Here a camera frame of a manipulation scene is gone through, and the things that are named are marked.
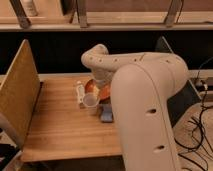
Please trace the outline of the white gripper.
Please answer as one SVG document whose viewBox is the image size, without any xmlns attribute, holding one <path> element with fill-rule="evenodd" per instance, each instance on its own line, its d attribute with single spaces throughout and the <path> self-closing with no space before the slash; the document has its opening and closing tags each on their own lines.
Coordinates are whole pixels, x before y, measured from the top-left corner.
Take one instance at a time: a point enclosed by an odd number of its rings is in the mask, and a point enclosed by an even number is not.
<svg viewBox="0 0 213 171">
<path fill-rule="evenodd" d="M 112 79 L 112 73 L 103 69 L 92 69 L 92 74 L 96 85 L 102 88 Z M 92 93 L 95 97 L 99 97 L 100 89 L 97 86 L 92 87 Z"/>
</svg>

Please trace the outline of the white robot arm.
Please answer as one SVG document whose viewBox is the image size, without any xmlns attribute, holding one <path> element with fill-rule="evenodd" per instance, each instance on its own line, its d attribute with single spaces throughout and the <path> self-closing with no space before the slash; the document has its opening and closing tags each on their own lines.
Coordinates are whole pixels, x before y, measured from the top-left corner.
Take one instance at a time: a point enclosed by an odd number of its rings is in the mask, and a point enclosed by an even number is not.
<svg viewBox="0 0 213 171">
<path fill-rule="evenodd" d="M 188 80 L 173 53 L 111 54 L 98 44 L 81 56 L 98 87 L 110 86 L 126 171 L 181 171 L 167 100 Z"/>
</svg>

